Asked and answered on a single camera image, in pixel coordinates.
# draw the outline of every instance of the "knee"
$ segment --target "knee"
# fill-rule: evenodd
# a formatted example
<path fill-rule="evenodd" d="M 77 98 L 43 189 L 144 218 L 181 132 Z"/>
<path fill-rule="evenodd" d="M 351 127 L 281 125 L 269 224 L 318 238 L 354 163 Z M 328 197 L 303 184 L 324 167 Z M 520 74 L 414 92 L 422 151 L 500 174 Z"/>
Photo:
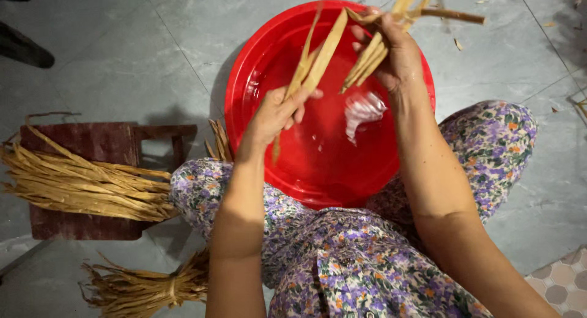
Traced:
<path fill-rule="evenodd" d="M 527 136 L 532 141 L 536 138 L 538 122 L 528 107 L 507 101 L 489 100 L 475 104 L 477 117 L 487 119 L 504 133 L 512 134 L 513 138 Z"/>
<path fill-rule="evenodd" d="M 231 168 L 227 162 L 215 161 L 210 157 L 197 160 L 189 160 L 183 163 L 172 174 L 170 180 L 171 193 L 177 192 L 187 186 L 197 187 L 210 182 Z"/>

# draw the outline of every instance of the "finger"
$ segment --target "finger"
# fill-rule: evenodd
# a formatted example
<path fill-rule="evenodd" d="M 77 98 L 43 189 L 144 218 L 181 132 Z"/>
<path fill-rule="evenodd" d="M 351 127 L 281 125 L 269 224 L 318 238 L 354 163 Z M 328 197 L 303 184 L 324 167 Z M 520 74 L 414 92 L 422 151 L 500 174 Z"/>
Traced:
<path fill-rule="evenodd" d="M 363 50 L 365 49 L 365 45 L 359 43 L 359 42 L 353 42 L 353 50 L 355 50 L 355 52 L 357 52 L 357 54 L 363 52 Z"/>
<path fill-rule="evenodd" d="M 393 20 L 391 13 L 386 13 L 382 16 L 381 27 L 383 33 L 389 39 L 392 46 L 401 46 L 404 44 L 409 35 L 403 32 L 401 25 Z"/>
<path fill-rule="evenodd" d="M 299 105 L 297 111 L 293 113 L 293 119 L 296 123 L 302 123 L 302 119 L 304 118 L 304 113 L 306 112 L 306 108 L 304 104 Z"/>
<path fill-rule="evenodd" d="M 324 91 L 320 89 L 315 89 L 314 92 L 310 94 L 310 98 L 320 99 L 321 97 L 324 97 Z"/>
<path fill-rule="evenodd" d="M 283 127 L 284 130 L 289 130 L 291 127 L 293 127 L 295 124 L 295 121 L 292 118 L 289 118 L 287 121 L 285 121 L 285 126 Z"/>
<path fill-rule="evenodd" d="M 381 14 L 381 9 L 377 6 L 367 6 L 367 8 L 365 8 L 364 12 L 367 15 L 371 15 L 371 14 Z"/>
<path fill-rule="evenodd" d="M 266 97 L 266 99 L 269 99 L 274 104 L 279 105 L 283 102 L 283 99 L 285 98 L 286 90 L 287 90 L 287 87 L 281 87 L 281 88 L 277 88 L 274 90 L 269 90 L 265 94 L 265 97 Z"/>
<path fill-rule="evenodd" d="M 369 44 L 369 41 L 371 40 L 371 38 L 369 38 L 369 36 L 367 36 L 367 33 L 365 33 L 365 30 L 363 28 L 361 28 L 358 25 L 354 25 L 350 27 L 350 32 L 353 33 L 353 36 L 355 36 L 355 38 L 363 44 Z"/>
<path fill-rule="evenodd" d="M 362 15 L 364 17 L 366 17 L 367 15 L 371 15 L 371 14 L 381 14 L 381 9 L 379 7 L 376 6 L 367 6 L 365 7 L 365 9 L 361 12 L 359 12 L 359 15 Z"/>
<path fill-rule="evenodd" d="M 310 92 L 308 92 L 306 88 L 301 87 L 292 95 L 292 99 L 283 102 L 280 112 L 283 113 L 284 116 L 291 116 L 301 104 L 308 100 L 309 96 Z"/>

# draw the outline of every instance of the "dried fiber bundle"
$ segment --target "dried fiber bundle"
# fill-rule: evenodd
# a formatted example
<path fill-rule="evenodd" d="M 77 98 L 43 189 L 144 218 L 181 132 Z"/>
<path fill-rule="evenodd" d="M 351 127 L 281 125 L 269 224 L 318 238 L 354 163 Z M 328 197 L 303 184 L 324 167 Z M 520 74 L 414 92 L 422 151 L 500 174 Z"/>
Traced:
<path fill-rule="evenodd" d="M 14 194 L 45 209 L 161 222 L 177 215 L 168 202 L 169 172 L 127 165 L 89 162 L 28 125 L 28 129 L 61 155 L 33 152 L 19 142 L 5 142 L 0 159 L 16 185 Z M 143 176 L 163 178 L 159 182 Z"/>
<path fill-rule="evenodd" d="M 414 0 L 396 0 L 396 3 L 391 10 L 393 18 L 397 22 L 400 22 L 404 31 L 407 31 L 416 20 L 423 16 L 449 18 L 477 24 L 483 24 L 485 22 L 485 18 L 480 15 L 461 13 L 449 9 L 426 8 L 430 3 L 430 0 L 421 0 L 416 5 L 415 9 L 408 10 L 413 2 Z M 372 14 L 363 17 L 352 11 L 350 8 L 345 7 L 334 22 L 326 41 L 320 44 L 320 46 L 311 54 L 308 54 L 314 27 L 318 22 L 320 12 L 321 8 L 319 7 L 316 16 L 314 17 L 312 27 L 310 27 L 310 31 L 308 32 L 297 69 L 293 74 L 294 76 L 285 94 L 285 99 L 290 99 L 300 87 L 304 87 L 312 92 L 318 86 L 318 83 L 326 71 L 328 63 L 334 54 L 334 50 L 341 40 L 342 33 L 348 22 L 348 17 L 358 24 L 369 26 L 373 30 L 371 31 L 371 42 L 365 50 L 361 52 L 359 59 L 342 83 L 341 93 L 344 93 L 344 91 L 352 85 L 362 85 L 367 77 L 375 71 L 389 53 L 389 42 L 387 42 L 387 39 L 381 33 L 381 30 L 378 29 L 383 14 Z M 273 143 L 272 157 L 273 163 L 275 164 L 279 157 L 279 135 L 275 137 Z"/>
<path fill-rule="evenodd" d="M 208 292 L 209 252 L 193 254 L 176 272 L 129 270 L 102 258 L 110 265 L 82 268 L 90 274 L 90 284 L 79 284 L 83 299 L 102 310 L 106 318 L 148 318 L 164 306 L 181 306 L 183 301 L 202 301 Z M 102 276 L 98 270 L 111 274 Z M 92 292 L 87 297 L 84 290 Z"/>
<path fill-rule="evenodd" d="M 204 143 L 206 145 L 206 149 L 208 150 L 208 154 L 210 157 L 217 161 L 234 161 L 234 154 L 232 153 L 232 149 L 230 147 L 230 142 L 228 141 L 228 135 L 226 131 L 224 131 L 224 127 L 220 120 L 211 120 L 209 119 L 208 122 L 210 123 L 210 127 L 212 127 L 212 131 L 214 132 L 214 138 L 216 139 L 216 153 L 208 139 L 204 138 Z"/>

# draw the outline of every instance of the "bundle of dried leaves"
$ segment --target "bundle of dried leaves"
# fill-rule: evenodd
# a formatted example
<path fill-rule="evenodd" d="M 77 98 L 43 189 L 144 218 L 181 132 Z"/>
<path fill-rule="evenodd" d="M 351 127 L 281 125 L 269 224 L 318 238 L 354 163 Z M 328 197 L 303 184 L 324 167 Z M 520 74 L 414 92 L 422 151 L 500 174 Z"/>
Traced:
<path fill-rule="evenodd" d="M 180 268 L 168 275 L 144 270 L 129 270 L 102 258 L 110 265 L 82 268 L 90 274 L 89 284 L 79 284 L 83 299 L 102 310 L 106 318 L 148 318 L 164 306 L 181 306 L 183 301 L 202 301 L 208 292 L 209 252 L 195 253 Z M 109 272 L 102 276 L 98 271 Z M 87 297 L 84 290 L 92 293 Z"/>
<path fill-rule="evenodd" d="M 161 222 L 177 215 L 168 202 L 169 172 L 127 165 L 90 162 L 40 133 L 28 129 L 60 155 L 33 152 L 5 142 L 0 159 L 16 185 L 2 183 L 14 194 L 45 209 Z M 163 178 L 164 182 L 143 178 Z"/>
<path fill-rule="evenodd" d="M 211 120 L 209 119 L 208 122 L 210 123 L 210 127 L 212 127 L 212 131 L 214 132 L 214 139 L 216 140 L 216 152 L 212 149 L 212 146 L 208 142 L 208 139 L 204 138 L 204 142 L 206 144 L 206 149 L 208 150 L 208 154 L 210 157 L 217 161 L 234 161 L 234 154 L 232 153 L 232 149 L 230 148 L 230 142 L 228 141 L 228 135 L 226 135 L 226 131 L 224 131 L 224 127 L 220 120 Z"/>

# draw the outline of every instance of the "leaf debris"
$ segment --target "leaf debris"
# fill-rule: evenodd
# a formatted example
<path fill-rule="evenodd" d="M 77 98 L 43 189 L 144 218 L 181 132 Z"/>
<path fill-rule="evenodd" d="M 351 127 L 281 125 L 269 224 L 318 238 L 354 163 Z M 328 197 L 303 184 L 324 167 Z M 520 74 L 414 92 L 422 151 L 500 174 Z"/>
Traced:
<path fill-rule="evenodd" d="M 454 44 L 457 45 L 457 48 L 459 49 L 459 51 L 463 50 L 463 46 L 461 45 L 461 43 L 459 43 L 458 39 L 454 39 Z"/>

